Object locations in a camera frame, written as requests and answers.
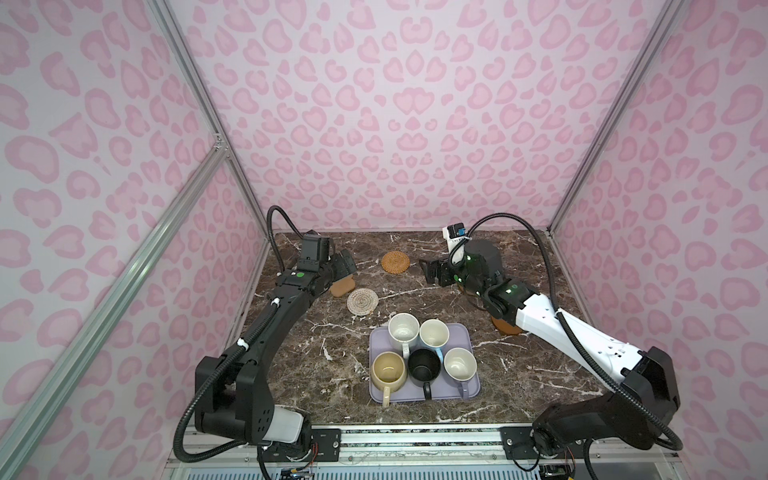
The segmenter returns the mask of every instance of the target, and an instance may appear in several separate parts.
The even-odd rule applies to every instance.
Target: beige mug
[[[394,352],[379,354],[371,365],[371,381],[384,392],[383,407],[389,406],[389,397],[405,385],[408,378],[406,362]]]

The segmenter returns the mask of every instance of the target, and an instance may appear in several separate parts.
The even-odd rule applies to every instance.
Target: marble countertop
[[[280,347],[269,373],[276,404],[310,412],[316,425],[329,423],[434,423],[530,422],[552,402],[579,402],[604,392],[603,386],[575,361],[536,336],[505,336],[491,323],[489,314],[477,310],[476,299],[456,286],[441,288],[425,282],[418,259],[447,254],[440,232],[332,233],[337,250],[348,249],[355,259],[358,288],[379,295],[376,311],[353,316],[346,297],[329,293],[318,299],[292,328]],[[507,274],[542,292],[546,274],[538,248],[528,232],[479,232],[502,251]],[[277,235],[280,251],[291,265],[299,248],[294,235]],[[379,264],[381,257],[400,250],[411,260],[404,273],[392,275]],[[266,305],[265,293],[274,287],[277,264],[266,261],[256,297],[246,321]],[[559,266],[558,298],[567,311],[581,311]],[[383,409],[369,394],[368,337],[385,326],[395,313],[409,312],[419,321],[438,318],[463,323],[469,330],[478,360],[481,391],[469,402],[439,400],[392,404]]]

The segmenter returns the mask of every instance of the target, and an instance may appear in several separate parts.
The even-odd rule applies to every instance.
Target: lavender tray
[[[446,323],[446,326],[448,327],[448,331],[450,332],[451,337],[448,340],[448,343],[442,347],[443,355],[445,355],[450,349],[457,346],[461,346],[472,352],[472,342],[469,340],[469,331],[467,330],[467,327],[463,326],[461,323]],[[385,326],[380,326],[379,328],[371,331],[368,367],[372,366],[373,360],[380,353],[384,352],[397,351],[389,343],[389,331],[387,328]],[[437,377],[434,382],[432,382],[431,387],[432,400],[461,398],[458,393],[458,386],[456,386],[445,369],[440,371],[440,376]],[[384,393],[377,389],[370,381],[368,388],[372,399],[378,403],[384,401]],[[480,378],[475,375],[471,380],[469,380],[469,397],[475,397],[478,393],[480,393]],[[389,397],[390,402],[418,402],[420,400],[424,400],[424,390],[422,390],[422,387],[414,385],[410,379],[406,380],[406,384]]]

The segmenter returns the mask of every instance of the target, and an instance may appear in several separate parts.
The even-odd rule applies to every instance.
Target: woven coaster
[[[389,273],[403,273],[411,266],[411,259],[403,252],[389,252],[382,258],[382,268]]]
[[[353,315],[366,316],[373,313],[379,305],[379,296],[370,288],[359,288],[346,299],[346,308]]]

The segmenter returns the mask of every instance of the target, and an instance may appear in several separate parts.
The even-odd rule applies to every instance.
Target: pink wall
[[[20,480],[157,478],[195,366],[221,353],[263,242],[223,165]]]
[[[173,0],[261,204],[548,224],[661,0]]]
[[[556,236],[602,328],[674,358],[674,426],[694,480],[768,468],[768,8],[758,3],[693,2]]]
[[[0,5],[0,435],[209,151],[141,0]]]

